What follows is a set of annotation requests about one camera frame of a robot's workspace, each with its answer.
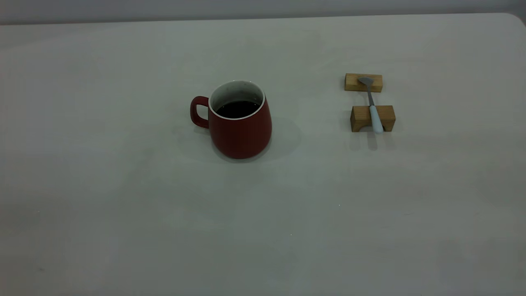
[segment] mug rim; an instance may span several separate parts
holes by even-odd
[[[250,115],[247,115],[247,116],[244,116],[244,117],[240,117],[240,118],[228,118],[228,117],[224,117],[224,116],[221,116],[219,114],[216,113],[216,111],[214,110],[214,108],[212,108],[212,99],[214,98],[214,93],[219,89],[221,88],[222,86],[225,86],[229,83],[233,83],[233,82],[237,82],[237,83],[242,83],[242,82],[248,82],[250,84],[252,84],[253,86],[257,87],[257,89],[259,89],[259,91],[261,92],[261,94],[263,95],[263,99],[261,100],[261,105],[259,105],[259,108],[258,110],[255,110],[252,114]],[[256,83],[252,82],[252,81],[249,81],[249,80],[231,80],[231,81],[228,81],[228,82],[225,82],[223,83],[222,85],[216,87],[216,89],[212,92],[212,94],[210,95],[210,97],[208,98],[208,109],[210,111],[212,111],[212,113],[221,118],[221,119],[225,119],[225,120],[243,120],[243,119],[247,119],[247,118],[250,118],[252,116],[254,116],[256,113],[259,112],[259,110],[261,110],[261,108],[263,108],[263,105],[265,104],[267,100],[267,95],[265,94],[265,92],[263,91],[263,88],[261,88],[259,85],[257,85]]]

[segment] metal spoon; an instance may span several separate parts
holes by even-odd
[[[358,81],[367,86],[367,94],[369,95],[369,111],[371,112],[371,121],[372,129],[375,131],[375,134],[383,133],[382,122],[380,121],[380,116],[378,116],[378,111],[376,110],[375,103],[372,101],[371,95],[371,85],[375,81],[369,77],[360,77]]]

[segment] white spoon handle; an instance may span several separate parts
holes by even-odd
[[[370,106],[369,111],[371,112],[372,129],[375,131],[375,134],[379,135],[383,133],[382,122],[380,121],[376,107]]]

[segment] mug handle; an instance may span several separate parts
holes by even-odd
[[[208,98],[203,96],[196,96],[190,104],[190,118],[195,125],[208,128],[208,120],[201,118],[197,115],[197,105],[203,105],[208,108]]]

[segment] red mug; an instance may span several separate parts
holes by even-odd
[[[239,101],[240,97],[244,101],[253,101],[259,108],[241,118],[217,114],[219,108]],[[197,105],[208,107],[208,120],[197,115]],[[216,88],[210,98],[196,96],[190,105],[190,117],[197,126],[210,129],[212,142],[217,149],[233,159],[256,156],[268,145],[272,134],[272,120],[265,93],[250,81],[227,82]]]

